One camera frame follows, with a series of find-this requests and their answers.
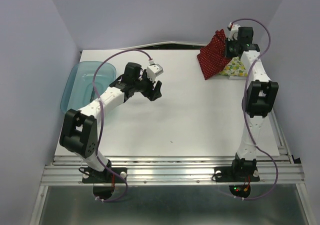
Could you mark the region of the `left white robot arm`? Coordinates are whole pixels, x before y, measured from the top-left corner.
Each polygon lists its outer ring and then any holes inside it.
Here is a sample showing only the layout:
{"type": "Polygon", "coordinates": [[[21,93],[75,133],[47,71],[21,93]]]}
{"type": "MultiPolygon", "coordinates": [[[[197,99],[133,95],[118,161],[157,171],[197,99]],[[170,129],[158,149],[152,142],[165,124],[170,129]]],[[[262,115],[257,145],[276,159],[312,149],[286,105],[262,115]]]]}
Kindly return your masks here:
{"type": "Polygon", "coordinates": [[[99,151],[98,129],[104,127],[105,116],[135,93],[141,93],[150,101],[160,98],[162,82],[156,79],[163,72],[159,64],[151,63],[142,69],[140,64],[129,62],[124,73],[95,100],[79,110],[69,109],[65,113],[59,144],[87,163],[100,182],[111,178],[110,161],[99,151]]]}

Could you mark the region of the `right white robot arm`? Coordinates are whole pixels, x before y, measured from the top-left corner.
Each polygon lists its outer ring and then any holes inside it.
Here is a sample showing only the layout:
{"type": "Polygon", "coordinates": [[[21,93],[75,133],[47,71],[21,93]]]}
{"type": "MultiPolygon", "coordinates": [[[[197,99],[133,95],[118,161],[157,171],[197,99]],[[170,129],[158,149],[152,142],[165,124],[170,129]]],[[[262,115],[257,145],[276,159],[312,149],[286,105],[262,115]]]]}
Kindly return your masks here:
{"type": "Polygon", "coordinates": [[[257,145],[264,120],[272,111],[279,84],[267,75],[258,44],[253,42],[252,27],[230,23],[225,41],[226,58],[238,57],[247,71],[241,107],[244,128],[240,145],[231,166],[220,167],[216,172],[218,182],[258,182],[257,145]]]}

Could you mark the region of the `red polka dot skirt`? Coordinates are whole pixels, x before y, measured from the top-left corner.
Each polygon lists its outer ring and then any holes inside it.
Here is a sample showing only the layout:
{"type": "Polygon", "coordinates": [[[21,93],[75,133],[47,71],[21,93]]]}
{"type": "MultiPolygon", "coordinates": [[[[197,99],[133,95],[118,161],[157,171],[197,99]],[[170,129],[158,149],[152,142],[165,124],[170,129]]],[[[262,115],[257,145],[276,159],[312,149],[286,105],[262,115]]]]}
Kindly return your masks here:
{"type": "Polygon", "coordinates": [[[232,60],[225,57],[226,39],[223,29],[216,30],[209,44],[200,49],[197,60],[205,80],[222,72],[232,60]]]}

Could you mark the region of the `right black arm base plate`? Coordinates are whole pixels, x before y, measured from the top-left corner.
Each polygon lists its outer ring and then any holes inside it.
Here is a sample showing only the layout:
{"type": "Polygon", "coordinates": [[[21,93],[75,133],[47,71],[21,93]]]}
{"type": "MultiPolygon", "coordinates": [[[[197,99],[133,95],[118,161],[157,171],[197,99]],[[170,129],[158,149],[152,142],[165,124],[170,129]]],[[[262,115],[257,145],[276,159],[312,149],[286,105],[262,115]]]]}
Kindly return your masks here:
{"type": "Polygon", "coordinates": [[[260,177],[254,176],[255,170],[233,169],[231,166],[216,166],[211,177],[217,183],[240,183],[240,182],[259,182],[260,177]]]}

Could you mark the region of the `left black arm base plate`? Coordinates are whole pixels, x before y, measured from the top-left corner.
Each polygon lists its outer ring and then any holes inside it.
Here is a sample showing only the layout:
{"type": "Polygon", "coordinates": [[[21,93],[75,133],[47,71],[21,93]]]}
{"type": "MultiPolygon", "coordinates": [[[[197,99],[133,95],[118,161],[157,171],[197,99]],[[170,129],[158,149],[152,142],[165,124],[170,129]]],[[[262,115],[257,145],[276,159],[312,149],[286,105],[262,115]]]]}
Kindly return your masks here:
{"type": "Polygon", "coordinates": [[[80,167],[78,171],[82,174],[83,184],[124,184],[125,182],[118,176],[107,170],[96,171],[90,167],[80,167]]]}

